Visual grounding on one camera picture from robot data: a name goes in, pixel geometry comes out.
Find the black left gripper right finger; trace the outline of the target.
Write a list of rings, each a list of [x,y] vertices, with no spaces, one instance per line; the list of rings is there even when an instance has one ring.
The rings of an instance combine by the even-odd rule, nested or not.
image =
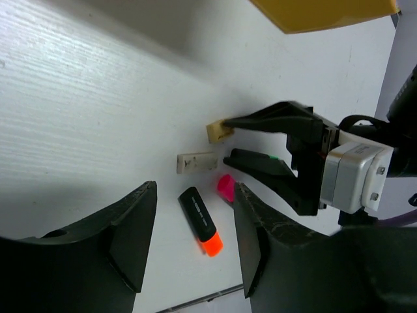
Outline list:
[[[323,235],[242,183],[233,209],[253,312],[416,311],[415,228],[358,226]]]

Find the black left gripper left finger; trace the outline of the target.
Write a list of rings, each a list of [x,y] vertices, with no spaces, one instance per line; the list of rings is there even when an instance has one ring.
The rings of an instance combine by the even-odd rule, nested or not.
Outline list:
[[[157,185],[36,238],[1,239],[2,312],[131,312],[141,291]]]

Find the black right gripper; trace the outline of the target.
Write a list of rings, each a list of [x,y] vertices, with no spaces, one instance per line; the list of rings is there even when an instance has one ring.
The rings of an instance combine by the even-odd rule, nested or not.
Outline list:
[[[337,124],[294,101],[283,101],[249,115],[226,119],[223,125],[287,136],[291,168],[284,160],[266,154],[233,149],[223,163],[245,173],[273,190],[300,216],[315,216],[326,206],[320,203],[324,163],[336,147]]]

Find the tan small eraser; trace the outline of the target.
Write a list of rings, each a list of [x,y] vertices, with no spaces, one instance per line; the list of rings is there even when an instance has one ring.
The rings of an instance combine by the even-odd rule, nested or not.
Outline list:
[[[220,119],[206,126],[209,143],[223,142],[235,133],[234,128],[225,126],[224,122],[225,119]]]

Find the grey white eraser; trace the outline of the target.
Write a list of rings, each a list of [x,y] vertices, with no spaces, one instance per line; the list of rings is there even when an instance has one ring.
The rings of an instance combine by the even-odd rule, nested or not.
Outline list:
[[[177,174],[202,173],[218,167],[216,153],[186,153],[177,155]]]

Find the yellow drawer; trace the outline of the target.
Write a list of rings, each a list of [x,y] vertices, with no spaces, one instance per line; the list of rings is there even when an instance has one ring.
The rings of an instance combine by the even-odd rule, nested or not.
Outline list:
[[[285,34],[368,22],[400,12],[393,0],[251,0]]]

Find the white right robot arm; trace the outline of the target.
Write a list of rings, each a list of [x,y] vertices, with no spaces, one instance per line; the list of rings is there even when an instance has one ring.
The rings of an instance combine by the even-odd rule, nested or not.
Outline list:
[[[224,163],[273,190],[300,216],[331,206],[340,226],[372,225],[385,180],[416,176],[416,73],[395,96],[386,120],[350,115],[339,124],[295,101],[227,119],[226,127],[287,136],[290,164],[233,149]]]

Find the pink cap black highlighter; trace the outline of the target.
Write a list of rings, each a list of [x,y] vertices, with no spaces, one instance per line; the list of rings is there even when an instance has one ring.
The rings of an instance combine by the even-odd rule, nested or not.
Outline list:
[[[223,175],[218,181],[216,190],[221,198],[229,203],[233,203],[235,199],[235,180],[229,175]]]

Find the orange cap black highlighter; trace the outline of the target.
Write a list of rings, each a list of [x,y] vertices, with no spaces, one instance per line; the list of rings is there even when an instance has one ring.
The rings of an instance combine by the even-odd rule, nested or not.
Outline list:
[[[178,201],[199,246],[209,257],[217,256],[223,242],[196,187],[187,188]]]

